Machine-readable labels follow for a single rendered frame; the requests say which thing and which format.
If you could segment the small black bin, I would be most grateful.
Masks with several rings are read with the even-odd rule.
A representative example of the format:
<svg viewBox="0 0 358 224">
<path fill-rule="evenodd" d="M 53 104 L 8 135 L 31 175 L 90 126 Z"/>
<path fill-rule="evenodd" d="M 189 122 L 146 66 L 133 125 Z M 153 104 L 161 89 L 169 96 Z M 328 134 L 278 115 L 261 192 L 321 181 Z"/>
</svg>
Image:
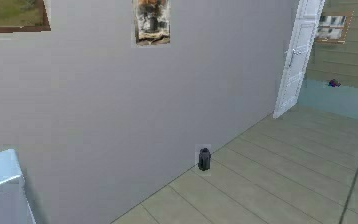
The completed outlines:
<svg viewBox="0 0 358 224">
<path fill-rule="evenodd" d="M 211 153 L 208 148 L 203 148 L 199 153 L 198 168 L 202 171 L 210 169 Z"/>
</svg>

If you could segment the frameless orange grey picture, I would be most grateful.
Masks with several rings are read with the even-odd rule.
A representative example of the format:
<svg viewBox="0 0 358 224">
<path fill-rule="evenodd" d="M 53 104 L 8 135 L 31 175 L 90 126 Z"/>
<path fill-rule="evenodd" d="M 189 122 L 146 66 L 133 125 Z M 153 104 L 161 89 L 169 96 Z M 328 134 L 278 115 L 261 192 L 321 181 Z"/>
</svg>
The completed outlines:
<svg viewBox="0 0 358 224">
<path fill-rule="evenodd" d="M 170 42 L 170 0 L 132 0 L 135 43 L 153 46 Z"/>
</svg>

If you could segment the white room door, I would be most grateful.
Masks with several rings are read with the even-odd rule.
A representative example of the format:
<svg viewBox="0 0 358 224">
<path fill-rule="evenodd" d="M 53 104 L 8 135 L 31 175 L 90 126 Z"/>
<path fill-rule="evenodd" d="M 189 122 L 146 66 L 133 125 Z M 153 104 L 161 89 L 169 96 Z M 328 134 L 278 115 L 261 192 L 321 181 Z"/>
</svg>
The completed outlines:
<svg viewBox="0 0 358 224">
<path fill-rule="evenodd" d="M 277 119 L 297 104 L 325 0 L 299 0 L 273 112 Z"/>
</svg>

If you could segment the brown framed grey picture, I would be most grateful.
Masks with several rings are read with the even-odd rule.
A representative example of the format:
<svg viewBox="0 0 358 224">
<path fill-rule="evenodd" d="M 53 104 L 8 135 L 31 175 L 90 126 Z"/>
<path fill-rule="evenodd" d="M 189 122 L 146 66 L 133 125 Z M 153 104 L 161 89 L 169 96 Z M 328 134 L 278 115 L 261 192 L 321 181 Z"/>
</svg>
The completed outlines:
<svg viewBox="0 0 358 224">
<path fill-rule="evenodd" d="M 320 16 L 315 41 L 344 44 L 353 17 L 352 12 L 323 12 Z"/>
</svg>

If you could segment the brown framed green picture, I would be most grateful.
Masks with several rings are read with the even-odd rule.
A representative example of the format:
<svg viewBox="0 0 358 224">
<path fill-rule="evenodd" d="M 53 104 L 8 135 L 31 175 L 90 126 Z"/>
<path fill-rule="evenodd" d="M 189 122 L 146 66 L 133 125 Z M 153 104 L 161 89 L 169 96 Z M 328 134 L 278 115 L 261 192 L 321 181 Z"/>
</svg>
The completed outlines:
<svg viewBox="0 0 358 224">
<path fill-rule="evenodd" d="M 50 30 L 45 0 L 0 0 L 0 33 Z"/>
</svg>

